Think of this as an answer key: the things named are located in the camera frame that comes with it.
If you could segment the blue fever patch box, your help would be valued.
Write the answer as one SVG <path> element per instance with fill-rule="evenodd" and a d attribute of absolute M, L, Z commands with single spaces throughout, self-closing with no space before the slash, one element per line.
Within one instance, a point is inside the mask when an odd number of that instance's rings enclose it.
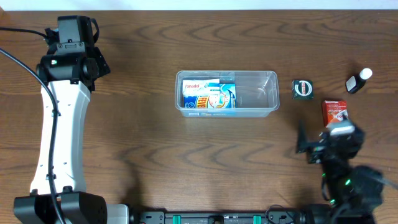
<path fill-rule="evenodd" d="M 183 96 L 185 108 L 230 109 L 236 107 L 236 85 L 220 84 L 218 93 L 202 96 Z"/>

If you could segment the white Panadol caplets box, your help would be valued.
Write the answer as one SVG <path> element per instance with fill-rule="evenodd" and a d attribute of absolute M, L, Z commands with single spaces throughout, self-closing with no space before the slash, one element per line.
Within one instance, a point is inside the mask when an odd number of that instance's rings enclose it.
<path fill-rule="evenodd" d="M 220 90 L 219 79 L 209 80 L 184 80 L 182 82 L 183 96 L 202 96 L 218 93 Z"/>

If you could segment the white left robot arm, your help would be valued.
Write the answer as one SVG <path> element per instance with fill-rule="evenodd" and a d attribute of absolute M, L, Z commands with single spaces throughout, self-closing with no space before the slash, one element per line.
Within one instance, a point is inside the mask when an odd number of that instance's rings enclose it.
<path fill-rule="evenodd" d="M 22 223 L 128 223 L 128 207 L 89 194 L 83 172 L 87 107 L 95 81 L 110 72 L 96 46 L 98 24 L 61 16 L 46 33 L 49 50 L 33 71 L 44 108 L 39 161 L 28 196 L 14 200 L 14 214 Z"/>

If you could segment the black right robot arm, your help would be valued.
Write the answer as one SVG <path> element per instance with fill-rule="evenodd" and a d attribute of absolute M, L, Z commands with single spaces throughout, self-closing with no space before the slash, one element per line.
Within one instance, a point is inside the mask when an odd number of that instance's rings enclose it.
<path fill-rule="evenodd" d="M 351 166 L 364 143 L 365 132 L 352 121 L 332 123 L 310 142 L 303 123 L 298 127 L 297 153 L 322 167 L 326 204 L 307 205 L 302 223 L 375 223 L 373 211 L 382 204 L 383 174 L 369 166 Z"/>

